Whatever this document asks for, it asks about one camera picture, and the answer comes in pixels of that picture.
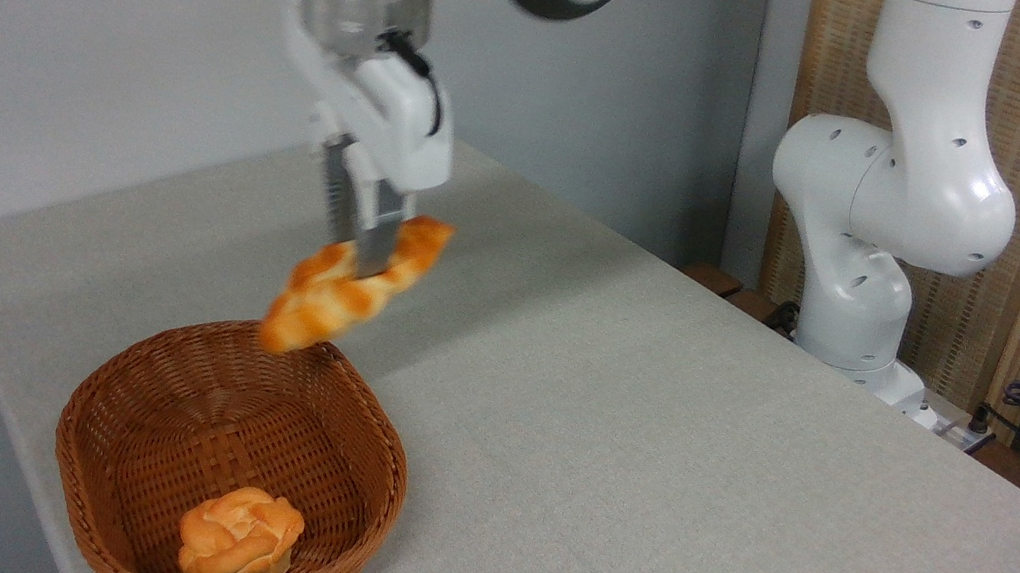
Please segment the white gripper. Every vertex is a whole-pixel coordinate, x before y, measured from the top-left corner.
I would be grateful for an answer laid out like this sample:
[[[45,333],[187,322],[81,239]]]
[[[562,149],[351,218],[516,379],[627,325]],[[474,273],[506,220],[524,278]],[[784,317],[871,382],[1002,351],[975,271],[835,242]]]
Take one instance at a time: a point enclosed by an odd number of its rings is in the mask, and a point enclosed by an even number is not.
[[[282,0],[284,45],[335,124],[323,143],[332,240],[355,241],[356,278],[386,271],[407,194],[450,177],[450,98],[419,48],[434,0]],[[346,151],[355,144],[353,177]]]

